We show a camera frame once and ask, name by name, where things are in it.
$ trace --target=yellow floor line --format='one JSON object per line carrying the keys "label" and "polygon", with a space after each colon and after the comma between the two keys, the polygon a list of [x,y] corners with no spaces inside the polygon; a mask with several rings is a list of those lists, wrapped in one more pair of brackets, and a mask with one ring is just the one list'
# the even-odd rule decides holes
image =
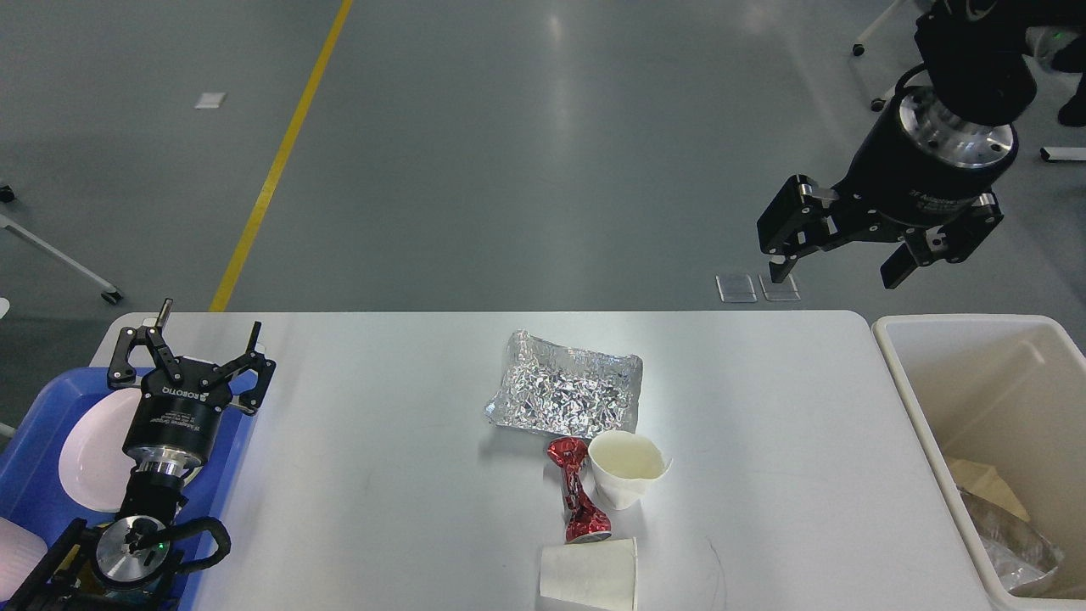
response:
{"label": "yellow floor line", "polygon": [[245,266],[245,259],[249,258],[249,251],[253,247],[253,242],[256,240],[256,232],[261,230],[264,214],[267,213],[268,204],[272,203],[272,196],[279,184],[279,177],[282,176],[282,169],[287,165],[287,160],[290,158],[290,151],[294,148],[294,140],[298,139],[298,132],[302,130],[302,123],[305,122],[305,115],[310,112],[313,96],[316,94],[317,87],[320,86],[320,78],[325,75],[328,58],[331,56],[332,49],[336,48],[336,41],[339,40],[340,30],[343,29],[343,22],[346,21],[346,14],[351,11],[353,1],[343,0],[340,4],[339,13],[336,14],[336,21],[332,22],[332,28],[328,31],[325,46],[320,49],[320,55],[317,56],[317,63],[313,65],[313,72],[310,73],[310,81],[305,84],[305,90],[302,91],[302,99],[298,101],[294,115],[290,118],[290,125],[287,127],[287,133],[282,137],[279,151],[275,155],[275,161],[272,162],[272,168],[268,169],[268,176],[264,179],[264,186],[261,187],[261,194],[256,198],[256,203],[253,204],[253,211],[249,214],[249,221],[245,222],[245,228],[241,231],[238,245],[233,249],[233,255],[230,256],[230,263],[227,264],[223,279],[218,282],[218,290],[215,291],[211,308],[207,309],[209,313],[225,313],[227,305],[230,303],[233,287],[238,283],[238,278],[241,276],[241,268]]}

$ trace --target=crushed paper cup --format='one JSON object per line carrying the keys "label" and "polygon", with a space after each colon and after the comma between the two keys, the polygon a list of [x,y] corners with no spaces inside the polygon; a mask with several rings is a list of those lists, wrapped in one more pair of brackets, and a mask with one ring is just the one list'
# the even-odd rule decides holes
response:
{"label": "crushed paper cup", "polygon": [[999,475],[995,467],[971,460],[943,457],[950,470],[950,478],[959,488],[964,488],[972,495],[995,504],[1009,511],[1011,515],[1030,521],[1030,512],[1014,495],[1014,491]]}
{"label": "crushed paper cup", "polygon": [[544,547],[540,596],[609,611],[637,611],[637,540]]}
{"label": "crushed paper cup", "polygon": [[645,496],[654,482],[664,478],[671,462],[648,437],[626,431],[601,433],[589,444],[596,489],[615,509],[626,509]]}

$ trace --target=white table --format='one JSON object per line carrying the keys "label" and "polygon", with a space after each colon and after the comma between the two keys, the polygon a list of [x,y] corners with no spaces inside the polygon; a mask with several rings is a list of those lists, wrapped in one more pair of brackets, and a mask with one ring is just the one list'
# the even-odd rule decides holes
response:
{"label": "white table", "polygon": [[856,315],[175,314],[165,338],[224,362],[253,320],[279,367],[199,609],[553,608],[547,440],[482,417],[526,329],[645,361],[637,431],[674,464],[610,512],[637,538],[641,609],[990,610]]}

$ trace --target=chair leg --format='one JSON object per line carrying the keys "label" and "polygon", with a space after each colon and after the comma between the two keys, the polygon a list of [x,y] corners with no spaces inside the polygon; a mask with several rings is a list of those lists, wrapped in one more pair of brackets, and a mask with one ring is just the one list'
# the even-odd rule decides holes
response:
{"label": "chair leg", "polygon": [[16,236],[29,242],[31,245],[38,247],[46,254],[49,254],[50,256],[56,258],[61,263],[64,263],[65,265],[72,267],[76,271],[79,271],[84,276],[90,278],[91,281],[101,287],[102,298],[106,300],[108,302],[117,303],[118,301],[124,298],[124,295],[121,294],[121,290],[118,290],[117,287],[113,285],[112,282],[103,278],[102,276],[99,276],[94,271],[91,271],[75,258],[72,258],[67,254],[64,254],[63,252],[54,247],[46,240],[26,230],[26,228],[24,228],[22,225],[15,222],[14,220],[4,216],[3,214],[0,214],[0,229],[8,229],[9,231],[15,233]]}

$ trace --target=robotic arm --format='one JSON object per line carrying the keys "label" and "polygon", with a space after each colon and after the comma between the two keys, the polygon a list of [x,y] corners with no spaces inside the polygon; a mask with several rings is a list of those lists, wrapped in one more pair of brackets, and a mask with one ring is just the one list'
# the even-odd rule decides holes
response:
{"label": "robotic arm", "polygon": [[[257,348],[258,322],[244,354],[224,366],[175,357],[162,338],[172,303],[165,301],[153,326],[121,330],[106,374],[111,390],[142,394],[121,448],[135,461],[121,510],[108,524],[73,520],[8,609],[160,611],[176,602],[169,597],[178,575],[214,567],[230,552],[230,536],[215,518],[175,519],[188,502],[186,476],[212,455],[223,410],[255,415],[276,364]],[[129,364],[137,347],[146,347],[155,366],[142,378]],[[247,371],[256,384],[236,398],[228,383]],[[186,561],[178,543],[201,533],[214,538],[215,551]]]}
{"label": "robotic arm", "polygon": [[[1018,154],[1011,122],[1037,90],[1022,55],[1083,72],[1086,38],[1074,29],[1083,25],[1077,0],[936,2],[917,22],[924,63],[898,81],[845,177],[824,189],[792,176],[758,218],[772,280],[850,241],[902,242],[882,265],[886,288],[939,258],[965,260],[1002,219],[992,184]],[[909,87],[924,69],[932,86]]]}

